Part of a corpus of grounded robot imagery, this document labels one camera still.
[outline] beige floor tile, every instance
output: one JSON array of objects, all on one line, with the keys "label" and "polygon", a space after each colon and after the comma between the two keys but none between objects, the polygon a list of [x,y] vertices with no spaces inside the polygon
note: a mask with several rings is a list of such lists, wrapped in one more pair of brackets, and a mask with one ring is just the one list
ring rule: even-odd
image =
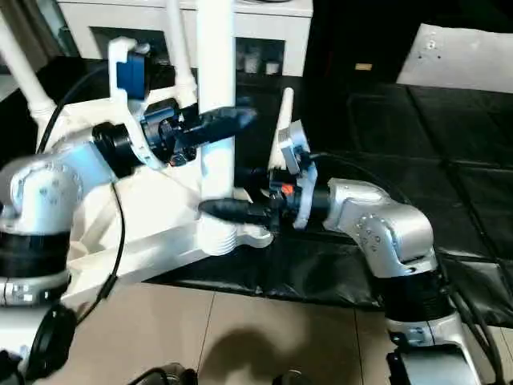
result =
[{"label": "beige floor tile", "polygon": [[80,326],[67,365],[41,383],[124,384],[170,362],[197,368],[213,295],[148,284],[119,290]]},{"label": "beige floor tile", "polygon": [[390,383],[386,355],[394,351],[396,346],[388,337],[385,315],[357,310],[356,320],[364,385]]},{"label": "beige floor tile", "polygon": [[318,384],[362,384],[353,311],[216,294],[201,385],[270,385],[290,369]]}]

